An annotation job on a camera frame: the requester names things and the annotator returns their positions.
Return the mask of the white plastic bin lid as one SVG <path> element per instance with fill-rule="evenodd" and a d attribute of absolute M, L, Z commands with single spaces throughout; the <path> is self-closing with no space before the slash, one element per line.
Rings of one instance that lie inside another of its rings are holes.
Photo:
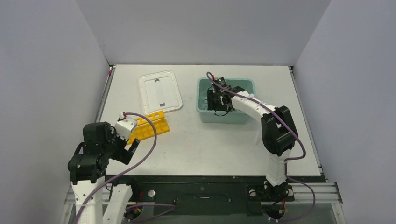
<path fill-rule="evenodd" d="M 183 102 L 175 74 L 171 70 L 146 74 L 138 79 L 144 114 L 172 112 L 182 108 Z"/>

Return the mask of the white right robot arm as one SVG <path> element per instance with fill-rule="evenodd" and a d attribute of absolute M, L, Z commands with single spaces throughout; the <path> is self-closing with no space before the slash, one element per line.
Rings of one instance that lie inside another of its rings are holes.
<path fill-rule="evenodd" d="M 298 137 L 289 109 L 259 101 L 245 89 L 231 87 L 223 77 L 215 78 L 210 72 L 207 76 L 213 87 L 207 91 L 209 110 L 226 113 L 238 110 L 260 122 L 262 141 L 269 152 L 263 192 L 267 198 L 276 199 L 282 193 L 281 185 L 286 182 L 285 160 Z"/>

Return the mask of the teal plastic bin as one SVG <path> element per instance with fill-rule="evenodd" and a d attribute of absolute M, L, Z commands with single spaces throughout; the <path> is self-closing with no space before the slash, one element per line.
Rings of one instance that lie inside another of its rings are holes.
<path fill-rule="evenodd" d="M 231 87 L 241 87 L 248 93 L 255 94 L 255 83 L 249 78 L 226 78 L 226 83 Z M 207 91 L 212 90 L 212 84 L 208 78 L 202 77 L 197 84 L 196 109 L 200 120 L 203 123 L 225 123 L 225 124 L 246 124 L 251 117 L 242 111 L 232 111 L 228 114 L 225 111 L 214 111 L 208 109 Z"/>

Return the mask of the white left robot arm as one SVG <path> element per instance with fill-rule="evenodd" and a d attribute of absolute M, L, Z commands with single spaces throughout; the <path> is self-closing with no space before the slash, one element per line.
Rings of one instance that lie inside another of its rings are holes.
<path fill-rule="evenodd" d="M 103 187 L 106 186 L 106 168 L 110 160 L 127 165 L 133 156 L 125 146 L 137 123 L 133 119 L 87 124 L 81 142 L 68 162 L 70 181 L 75 197 L 75 224 L 120 224 L 128 201 L 139 196 L 139 187 L 133 183 L 117 184 L 112 198 L 103 207 Z"/>

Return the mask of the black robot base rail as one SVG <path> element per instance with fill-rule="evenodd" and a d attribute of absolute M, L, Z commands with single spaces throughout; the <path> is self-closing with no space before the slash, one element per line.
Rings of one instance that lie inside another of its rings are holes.
<path fill-rule="evenodd" d="M 292 187 L 270 187 L 264 176 L 123 175 L 110 182 L 132 187 L 130 202 L 154 203 L 154 214 L 260 216 L 293 202 Z"/>

